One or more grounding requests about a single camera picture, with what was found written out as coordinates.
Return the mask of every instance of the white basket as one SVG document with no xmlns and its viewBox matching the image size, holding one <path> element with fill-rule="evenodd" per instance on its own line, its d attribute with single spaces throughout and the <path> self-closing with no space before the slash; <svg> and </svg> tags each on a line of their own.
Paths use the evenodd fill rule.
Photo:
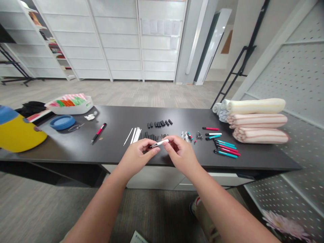
<svg viewBox="0 0 324 243">
<path fill-rule="evenodd" d="M 86 102 L 83 102 L 81 105 L 78 106 L 63 106 L 63 107 L 57 107 L 57 106 L 50 106 L 53 101 L 48 102 L 45 104 L 45 107 L 53 111 L 56 115 L 80 115 L 87 113 L 92 107 L 93 102 L 91 99 L 91 96 L 85 96 Z"/>
</svg>

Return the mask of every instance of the pink flower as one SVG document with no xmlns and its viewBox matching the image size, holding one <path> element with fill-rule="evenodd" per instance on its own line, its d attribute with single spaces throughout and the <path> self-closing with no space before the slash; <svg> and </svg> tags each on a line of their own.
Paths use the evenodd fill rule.
<svg viewBox="0 0 324 243">
<path fill-rule="evenodd" d="M 304 228 L 297 224 L 293 220 L 289 220 L 280 214 L 273 213 L 272 211 L 267 212 L 262 210 L 263 219 L 267 221 L 267 226 L 280 231 L 281 233 L 290 234 L 300 240 L 304 239 L 306 242 L 311 243 L 312 241 L 307 238 L 309 234 L 304 231 Z"/>
</svg>

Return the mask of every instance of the black metal stand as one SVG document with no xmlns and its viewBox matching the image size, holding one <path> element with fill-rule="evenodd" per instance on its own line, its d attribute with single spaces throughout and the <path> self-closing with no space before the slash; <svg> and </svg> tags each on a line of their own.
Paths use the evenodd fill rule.
<svg viewBox="0 0 324 243">
<path fill-rule="evenodd" d="M 25 80 L 25 82 L 23 82 L 24 85 L 26 85 L 26 87 L 28 87 L 27 83 L 29 83 L 32 80 L 35 79 L 40 79 L 42 81 L 45 81 L 43 78 L 32 78 L 31 76 L 29 76 L 25 70 L 19 65 L 19 62 L 16 62 L 15 59 L 1 46 L 0 44 L 0 52 L 7 58 L 8 61 L 4 61 L 4 62 L 0 62 L 0 64 L 12 64 L 24 77 L 23 78 L 18 78 L 18 79 L 12 79 L 12 80 L 6 80 L 6 81 L 1 81 L 1 83 L 3 85 L 6 85 L 6 83 L 8 82 L 15 82 L 15 81 L 22 81 Z"/>
<path fill-rule="evenodd" d="M 228 94 L 228 92 L 230 91 L 230 89 L 232 88 L 233 84 L 235 83 L 236 79 L 238 78 L 238 76 L 244 76 L 244 77 L 247 77 L 247 75 L 244 75 L 243 74 L 243 71 L 245 69 L 245 66 L 247 64 L 247 61 L 249 60 L 249 58 L 251 57 L 252 53 L 254 52 L 254 49 L 256 48 L 256 46 L 254 46 L 254 41 L 255 39 L 257 38 L 257 35 L 258 35 L 258 32 L 259 32 L 259 29 L 260 29 L 260 26 L 261 26 L 261 23 L 262 23 L 262 20 L 263 20 L 263 17 L 267 11 L 267 8 L 268 8 L 268 5 L 269 5 L 269 2 L 270 0 L 265 0 L 264 1 L 264 4 L 261 8 L 261 11 L 260 11 L 260 14 L 259 14 L 259 17 L 258 17 L 258 20 L 255 24 L 255 28 L 254 28 L 254 31 L 253 31 L 253 34 L 252 34 L 252 37 L 251 37 L 251 40 L 250 40 L 250 43 L 248 46 L 244 46 L 242 48 L 242 51 L 241 53 L 239 54 L 239 56 L 237 57 L 236 59 L 236 62 L 234 63 L 230 73 L 228 74 L 222 88 L 220 89 L 215 101 L 213 102 L 212 106 L 211 106 L 211 109 L 213 108 L 213 106 L 215 105 L 217 99 L 219 98 L 220 95 L 223 95 L 223 98 L 221 99 L 220 102 L 222 102 L 226 95 Z M 236 68 L 236 65 L 237 63 L 239 62 L 239 60 L 241 59 L 242 55 L 243 55 L 243 52 L 246 51 L 246 54 L 245 54 L 245 57 L 244 57 L 244 60 L 243 60 L 243 63 L 242 63 L 242 66 L 240 67 L 239 71 L 237 73 L 234 72 L 234 69 Z M 227 91 L 224 93 L 223 92 L 223 89 L 225 87 L 225 85 L 227 84 L 230 76 L 234 74 L 235 75 L 235 78 L 233 79 L 233 81 L 231 82 L 231 84 L 229 85 Z"/>
</svg>

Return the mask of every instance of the gray floor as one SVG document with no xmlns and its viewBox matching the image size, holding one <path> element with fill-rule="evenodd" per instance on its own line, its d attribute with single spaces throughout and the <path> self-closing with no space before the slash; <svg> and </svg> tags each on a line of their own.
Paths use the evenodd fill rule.
<svg viewBox="0 0 324 243">
<path fill-rule="evenodd" d="M 240 83 L 233 86 L 228 98 Z M 65 93 L 84 92 L 95 105 L 210 108 L 221 82 L 203 86 L 163 82 L 33 81 L 0 85 L 0 104 L 19 108 Z M 95 188 L 57 187 L 0 173 L 0 242 L 59 242 L 82 214 Z M 236 189 L 229 192 L 245 207 Z M 149 242 L 206 242 L 188 210 L 196 192 L 131 190 L 124 193 L 110 242 L 129 242 L 135 230 Z"/>
</svg>

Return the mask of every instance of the person's left hand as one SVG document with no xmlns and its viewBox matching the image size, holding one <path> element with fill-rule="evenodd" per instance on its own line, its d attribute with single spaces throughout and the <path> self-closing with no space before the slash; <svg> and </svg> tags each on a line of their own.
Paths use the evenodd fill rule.
<svg viewBox="0 0 324 243">
<path fill-rule="evenodd" d="M 132 143 L 129 145 L 116 169 L 125 175 L 128 180 L 131 179 L 160 151 L 159 147 L 149 148 L 149 146 L 155 143 L 156 141 L 147 138 Z"/>
</svg>

